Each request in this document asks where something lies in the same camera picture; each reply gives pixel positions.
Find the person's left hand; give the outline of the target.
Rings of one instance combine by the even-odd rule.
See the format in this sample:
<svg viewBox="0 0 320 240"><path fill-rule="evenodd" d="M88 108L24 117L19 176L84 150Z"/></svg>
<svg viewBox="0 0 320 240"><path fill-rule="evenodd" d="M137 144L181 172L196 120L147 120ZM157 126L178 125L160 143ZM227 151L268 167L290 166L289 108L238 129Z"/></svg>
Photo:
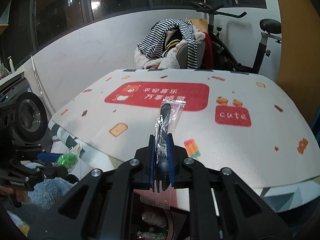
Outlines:
<svg viewBox="0 0 320 240"><path fill-rule="evenodd" d="M9 187L0 186L1 200L8 200L13 197L20 203L30 203L31 198L27 191L12 189Z"/></svg>

